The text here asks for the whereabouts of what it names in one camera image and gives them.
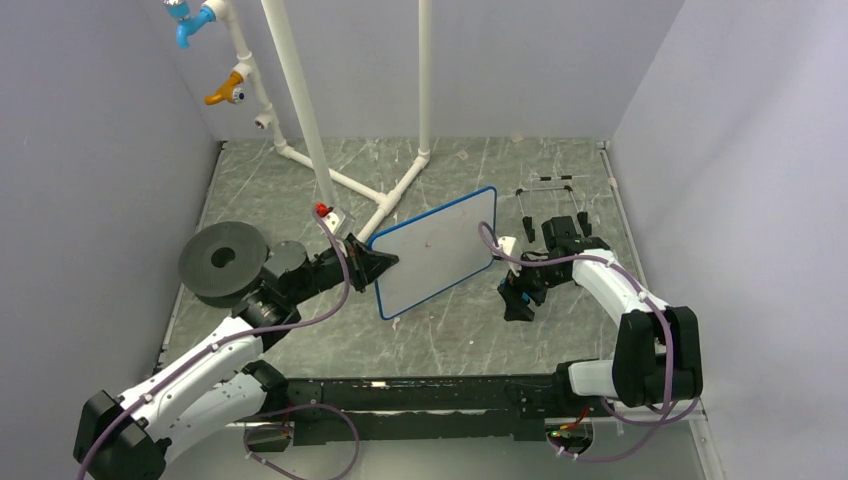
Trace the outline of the blue framed whiteboard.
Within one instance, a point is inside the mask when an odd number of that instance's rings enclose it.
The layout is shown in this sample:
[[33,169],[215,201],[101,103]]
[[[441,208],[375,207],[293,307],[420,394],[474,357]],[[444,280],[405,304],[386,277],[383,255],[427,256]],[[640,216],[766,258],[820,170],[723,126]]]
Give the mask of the blue framed whiteboard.
[[371,250],[398,257],[375,281],[381,319],[392,320],[492,265],[478,225],[496,224],[497,197],[496,188],[486,186],[369,239]]

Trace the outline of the blue whiteboard eraser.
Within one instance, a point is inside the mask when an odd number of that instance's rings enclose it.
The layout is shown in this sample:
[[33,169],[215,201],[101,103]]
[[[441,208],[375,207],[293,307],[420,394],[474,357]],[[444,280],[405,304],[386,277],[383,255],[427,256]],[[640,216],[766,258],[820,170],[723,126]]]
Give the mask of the blue whiteboard eraser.
[[528,306],[531,299],[520,286],[515,286],[508,281],[503,281],[497,287],[497,291],[508,308]]

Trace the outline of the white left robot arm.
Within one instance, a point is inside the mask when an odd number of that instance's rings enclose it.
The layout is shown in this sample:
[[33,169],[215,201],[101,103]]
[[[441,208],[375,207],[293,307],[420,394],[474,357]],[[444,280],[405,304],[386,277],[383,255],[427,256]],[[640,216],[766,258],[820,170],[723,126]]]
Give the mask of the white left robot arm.
[[181,454],[227,424],[254,415],[279,417],[288,404],[288,382],[263,355],[305,326],[299,305],[336,286],[362,291],[397,262],[396,255],[371,250],[354,236],[310,255],[298,242],[269,246],[258,234],[196,235],[181,253],[181,280],[228,314],[146,381],[118,395],[99,391],[86,401],[72,452],[78,477],[158,479]]

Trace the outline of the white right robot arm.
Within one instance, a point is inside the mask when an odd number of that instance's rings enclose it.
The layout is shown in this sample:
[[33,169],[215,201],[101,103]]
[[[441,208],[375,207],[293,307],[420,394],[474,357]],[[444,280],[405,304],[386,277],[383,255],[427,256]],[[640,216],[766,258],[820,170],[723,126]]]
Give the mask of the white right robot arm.
[[479,232],[493,255],[509,264],[497,288],[505,320],[532,321],[551,289],[572,283],[592,296],[617,329],[611,358],[558,365],[550,391],[557,411],[574,415],[590,398],[665,411],[701,395],[696,314],[651,293],[589,227],[575,225],[569,216],[543,222],[542,252],[522,251],[516,238],[495,237],[486,224]]

